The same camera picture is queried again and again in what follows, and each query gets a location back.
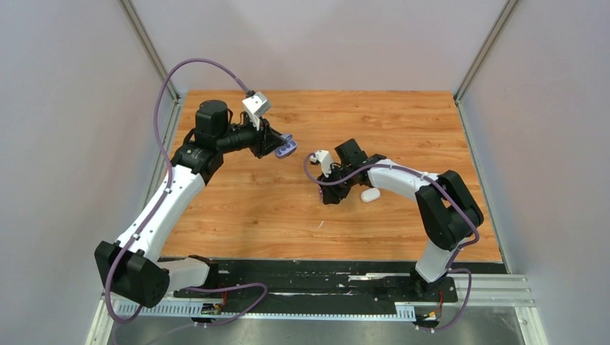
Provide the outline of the white earbud charging case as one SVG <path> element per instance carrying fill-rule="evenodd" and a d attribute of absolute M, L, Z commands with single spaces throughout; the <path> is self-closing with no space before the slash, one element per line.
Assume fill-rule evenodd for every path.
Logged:
<path fill-rule="evenodd" d="M 363 203 L 371 203 L 381 197 L 381 191 L 378 188 L 369 188 L 360 194 L 360 199 Z"/>

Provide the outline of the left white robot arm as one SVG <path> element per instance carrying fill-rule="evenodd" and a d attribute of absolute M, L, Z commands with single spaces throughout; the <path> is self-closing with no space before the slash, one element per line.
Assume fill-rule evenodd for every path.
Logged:
<path fill-rule="evenodd" d="M 154 196 L 116 241 L 101 241 L 94 258 L 106 293 L 142 307 L 156 306 L 166 293 L 193 288 L 204 297 L 215 295 L 220 277 L 202 257 L 159 262 L 169 234 L 190 202 L 222 166 L 224 155 L 248 149 L 256 158 L 276 157 L 295 149 L 291 136 L 274 130 L 264 114 L 270 101 L 261 93 L 242 100 L 242 121 L 231 123 L 232 111 L 220 100 L 208 100 L 195 113 L 195 126 L 170 160 Z"/>

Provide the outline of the blue-grey earbud case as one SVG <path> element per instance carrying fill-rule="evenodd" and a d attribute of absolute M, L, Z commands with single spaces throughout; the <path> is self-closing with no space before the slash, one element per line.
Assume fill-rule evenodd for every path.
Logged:
<path fill-rule="evenodd" d="M 298 144 L 293 139 L 292 134 L 282 134 L 283 144 L 274 150 L 274 155 L 278 159 L 283 159 L 292 155 L 298 148 Z"/>

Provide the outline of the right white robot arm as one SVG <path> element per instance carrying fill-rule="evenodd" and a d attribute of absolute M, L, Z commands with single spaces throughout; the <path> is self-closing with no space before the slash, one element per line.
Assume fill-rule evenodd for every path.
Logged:
<path fill-rule="evenodd" d="M 334 150 L 338 162 L 326 150 L 304 160 L 305 167 L 316 165 L 321 170 L 319 176 L 309 179 L 319 186 L 323 204 L 338 204 L 353 186 L 364 185 L 388 190 L 417 205 L 428 240 L 410 283 L 415 297 L 429 300 L 438 293 L 439 279 L 449 272 L 459 252 L 480 239 L 483 212 L 464 180 L 453 170 L 422 172 L 384 155 L 368 155 L 354 139 Z"/>

